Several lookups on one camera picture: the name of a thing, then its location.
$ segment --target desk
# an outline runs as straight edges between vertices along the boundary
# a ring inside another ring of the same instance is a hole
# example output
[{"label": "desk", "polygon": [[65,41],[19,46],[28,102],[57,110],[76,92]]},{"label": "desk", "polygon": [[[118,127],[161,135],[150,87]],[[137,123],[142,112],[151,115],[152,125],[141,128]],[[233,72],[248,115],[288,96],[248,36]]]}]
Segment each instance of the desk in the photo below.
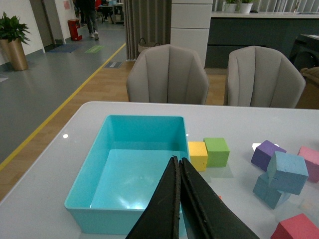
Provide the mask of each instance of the desk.
[{"label": "desk", "polygon": [[125,238],[82,234],[64,208],[97,132],[110,114],[183,116],[189,141],[224,137],[231,150],[227,166],[208,168],[201,175],[261,239],[269,239],[279,221],[301,212],[319,226],[319,184],[307,181],[299,196],[292,195],[272,210],[252,192],[263,171],[250,162],[252,144],[266,139],[292,154],[302,145],[319,150],[319,110],[90,102],[77,111],[0,203],[0,238]]},{"label": "desk", "polygon": [[121,16],[122,16],[123,15],[122,12],[124,10],[123,7],[124,7],[123,3],[117,3],[115,5],[109,5],[109,6],[100,5],[99,9],[101,9],[101,12],[103,13],[102,23],[103,23],[103,19],[105,19],[105,16],[106,16],[106,18],[108,16],[110,16],[113,24],[116,24],[118,22],[124,22],[122,19],[121,20],[117,20],[116,19],[116,14],[115,14],[115,11],[119,10],[121,12]]}]

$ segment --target wicker basket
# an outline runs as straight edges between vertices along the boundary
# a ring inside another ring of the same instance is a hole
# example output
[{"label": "wicker basket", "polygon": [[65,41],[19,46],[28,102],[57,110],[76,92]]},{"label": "wicker basket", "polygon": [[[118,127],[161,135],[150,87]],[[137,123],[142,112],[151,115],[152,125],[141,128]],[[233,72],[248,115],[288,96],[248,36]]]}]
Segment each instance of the wicker basket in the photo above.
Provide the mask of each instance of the wicker basket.
[{"label": "wicker basket", "polygon": [[154,47],[154,46],[160,46],[159,42],[146,42],[144,38],[140,39],[139,42],[139,52],[141,53],[142,51],[150,48],[150,47]]}]

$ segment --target red trash can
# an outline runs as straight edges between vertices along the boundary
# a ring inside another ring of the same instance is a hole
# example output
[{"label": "red trash can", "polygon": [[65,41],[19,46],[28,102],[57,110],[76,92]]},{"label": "red trash can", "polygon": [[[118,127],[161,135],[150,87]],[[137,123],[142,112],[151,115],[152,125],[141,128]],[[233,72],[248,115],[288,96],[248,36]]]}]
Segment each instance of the red trash can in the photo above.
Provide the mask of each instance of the red trash can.
[{"label": "red trash can", "polygon": [[68,20],[69,30],[71,34],[72,41],[79,41],[82,39],[82,35],[79,36],[78,28],[80,28],[79,19]]}]

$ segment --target red foam cube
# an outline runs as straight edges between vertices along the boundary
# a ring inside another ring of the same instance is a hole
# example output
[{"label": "red foam cube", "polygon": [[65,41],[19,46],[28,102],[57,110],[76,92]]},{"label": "red foam cube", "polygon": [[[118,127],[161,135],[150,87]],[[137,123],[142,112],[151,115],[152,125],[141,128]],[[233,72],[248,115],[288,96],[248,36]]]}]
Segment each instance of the red foam cube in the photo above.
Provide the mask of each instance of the red foam cube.
[{"label": "red foam cube", "polygon": [[271,239],[319,239],[319,229],[305,214],[281,221]]}]

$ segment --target foam cube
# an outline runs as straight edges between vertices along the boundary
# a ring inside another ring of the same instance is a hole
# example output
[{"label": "foam cube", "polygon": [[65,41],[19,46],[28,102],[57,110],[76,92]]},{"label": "foam cube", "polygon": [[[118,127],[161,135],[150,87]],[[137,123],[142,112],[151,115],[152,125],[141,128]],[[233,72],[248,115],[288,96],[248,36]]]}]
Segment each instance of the foam cube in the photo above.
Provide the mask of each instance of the foam cube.
[{"label": "foam cube", "polygon": [[258,177],[253,192],[272,209],[275,209],[277,206],[288,200],[291,195],[291,193],[270,188],[268,186],[267,173]]},{"label": "foam cube", "polygon": [[308,180],[315,183],[319,182],[319,152],[311,148],[301,146],[298,155],[305,159],[309,174]]},{"label": "foam cube", "polygon": [[225,167],[229,148],[224,138],[204,138],[208,154],[207,167]]},{"label": "foam cube", "polygon": [[207,167],[208,154],[205,142],[188,142],[190,163],[198,172],[203,172]]},{"label": "foam cube", "polygon": [[262,170],[267,171],[268,164],[275,151],[286,153],[284,149],[266,140],[255,149],[251,162]]},{"label": "foam cube", "polygon": [[269,187],[299,195],[308,179],[305,159],[301,156],[275,151],[267,173]]},{"label": "foam cube", "polygon": [[319,229],[302,213],[281,221],[270,238],[319,239]]}]

